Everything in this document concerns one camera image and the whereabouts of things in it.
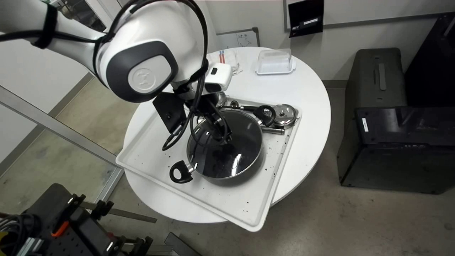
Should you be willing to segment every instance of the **pot lid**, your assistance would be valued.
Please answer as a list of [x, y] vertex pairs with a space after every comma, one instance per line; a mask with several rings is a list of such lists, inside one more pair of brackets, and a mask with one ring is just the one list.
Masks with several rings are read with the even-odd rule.
[[295, 108], [288, 104], [279, 104], [273, 107], [276, 112], [274, 124], [277, 126], [293, 125], [297, 118]]
[[262, 130], [254, 118], [238, 110], [222, 111], [232, 131], [231, 141], [223, 145], [212, 138], [202, 123], [195, 127], [198, 141], [190, 136], [187, 156], [200, 174], [216, 179], [227, 179], [248, 169], [262, 149]]

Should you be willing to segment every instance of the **cooking pot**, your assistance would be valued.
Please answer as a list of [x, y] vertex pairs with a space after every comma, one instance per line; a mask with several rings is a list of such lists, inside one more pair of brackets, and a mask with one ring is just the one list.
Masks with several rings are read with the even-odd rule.
[[260, 125], [271, 125], [275, 111], [271, 106], [260, 106], [253, 112], [256, 118], [239, 110], [220, 112], [232, 131], [231, 140], [219, 142], [204, 129], [200, 122], [194, 129], [197, 143], [190, 136], [187, 144], [188, 162], [175, 163], [169, 172], [175, 183], [187, 183], [192, 180], [192, 173], [198, 172], [208, 181], [216, 184], [232, 184], [247, 180], [258, 169], [255, 163], [262, 161], [263, 135]]

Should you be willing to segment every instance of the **floor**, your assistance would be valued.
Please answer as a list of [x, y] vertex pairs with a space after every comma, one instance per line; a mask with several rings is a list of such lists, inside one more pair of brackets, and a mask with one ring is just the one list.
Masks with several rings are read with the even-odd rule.
[[[150, 236], [158, 245], [163, 244], [171, 231], [204, 256], [455, 255], [455, 189], [435, 196], [339, 185], [336, 153], [343, 136], [344, 90], [328, 89], [328, 93], [332, 124], [319, 162], [294, 192], [270, 210], [259, 232], [250, 233], [231, 223], [202, 225], [171, 220], [144, 205], [125, 177], [111, 196], [114, 207], [156, 217], [158, 222], [151, 224], [108, 215], [101, 223], [106, 230], [118, 235]], [[71, 102], [59, 119], [116, 153], [121, 149], [126, 126], [136, 107], [136, 104], [116, 99], [94, 81]], [[24, 184], [19, 177], [13, 177], [15, 174], [22, 178], [33, 174], [24, 185], [39, 189], [48, 186], [46, 179], [55, 180], [54, 176], [59, 175], [74, 193], [91, 186], [97, 188], [93, 184], [99, 184], [108, 176], [108, 166], [96, 165], [96, 161], [87, 156], [59, 149], [56, 139], [51, 141], [45, 136], [39, 139], [36, 146], [30, 147], [30, 152], [16, 163], [20, 165], [15, 166], [15, 171], [8, 172], [9, 180], [0, 179], [0, 209], [14, 208], [11, 205], [15, 202], [5, 201], [2, 196], [5, 191], [24, 188], [12, 185]], [[45, 145], [52, 146], [52, 150], [43, 153]], [[46, 161], [34, 166], [33, 161], [42, 155]], [[32, 173], [32, 167], [35, 167], [35, 173]], [[36, 195], [31, 192], [24, 195], [28, 203], [22, 203], [21, 207], [33, 202], [34, 198]]]

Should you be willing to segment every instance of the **white wall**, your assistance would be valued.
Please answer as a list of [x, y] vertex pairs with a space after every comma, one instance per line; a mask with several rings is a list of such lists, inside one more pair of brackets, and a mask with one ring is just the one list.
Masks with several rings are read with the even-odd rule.
[[[0, 43], [0, 85], [48, 113], [86, 74], [76, 61], [24, 40]], [[0, 162], [35, 127], [0, 106]]]
[[291, 48], [322, 80], [347, 80], [355, 53], [362, 48], [398, 47], [404, 69], [420, 48], [435, 19], [324, 29], [289, 39], [280, 0], [207, 1], [217, 33], [257, 26], [261, 46]]

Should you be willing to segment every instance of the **whiteboard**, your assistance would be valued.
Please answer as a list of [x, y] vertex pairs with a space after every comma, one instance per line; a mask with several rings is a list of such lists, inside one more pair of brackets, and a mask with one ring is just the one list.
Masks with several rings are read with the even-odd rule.
[[[288, 5], [284, 0], [286, 28], [290, 29]], [[324, 25], [381, 20], [455, 11], [455, 0], [324, 0]]]
[[258, 28], [231, 31], [217, 34], [221, 49], [234, 47], [260, 46]]

